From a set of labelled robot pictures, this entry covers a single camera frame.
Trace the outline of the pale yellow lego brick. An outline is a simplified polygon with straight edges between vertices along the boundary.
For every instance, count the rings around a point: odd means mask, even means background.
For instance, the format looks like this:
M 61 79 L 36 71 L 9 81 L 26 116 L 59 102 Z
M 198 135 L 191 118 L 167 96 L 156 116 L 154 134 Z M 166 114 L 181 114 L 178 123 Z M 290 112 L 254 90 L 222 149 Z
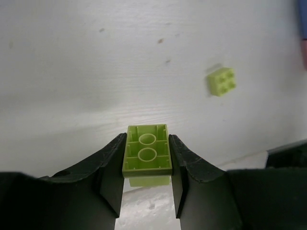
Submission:
M 122 175 L 130 187 L 169 185 L 172 172 L 167 125 L 128 126 Z

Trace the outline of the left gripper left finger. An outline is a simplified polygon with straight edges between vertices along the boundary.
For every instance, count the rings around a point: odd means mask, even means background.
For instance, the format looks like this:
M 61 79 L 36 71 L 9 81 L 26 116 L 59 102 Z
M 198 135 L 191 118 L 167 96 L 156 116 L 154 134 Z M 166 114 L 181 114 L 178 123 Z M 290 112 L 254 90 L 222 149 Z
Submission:
M 127 135 L 49 177 L 0 174 L 3 230 L 112 230 L 119 217 Z

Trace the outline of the lime lego brick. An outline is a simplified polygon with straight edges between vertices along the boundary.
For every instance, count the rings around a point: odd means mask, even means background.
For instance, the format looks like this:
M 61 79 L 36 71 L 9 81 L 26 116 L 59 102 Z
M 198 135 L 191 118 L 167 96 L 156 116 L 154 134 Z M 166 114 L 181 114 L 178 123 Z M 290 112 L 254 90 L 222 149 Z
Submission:
M 222 67 L 207 76 L 210 93 L 223 96 L 236 88 L 235 72 L 232 68 Z

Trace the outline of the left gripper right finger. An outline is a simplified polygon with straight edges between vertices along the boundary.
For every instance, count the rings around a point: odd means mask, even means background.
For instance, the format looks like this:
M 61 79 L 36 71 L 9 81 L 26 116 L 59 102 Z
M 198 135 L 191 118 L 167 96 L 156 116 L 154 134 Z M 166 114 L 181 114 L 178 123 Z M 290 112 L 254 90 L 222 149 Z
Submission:
M 183 230 L 304 230 L 307 168 L 224 171 L 169 136 L 176 218 Z

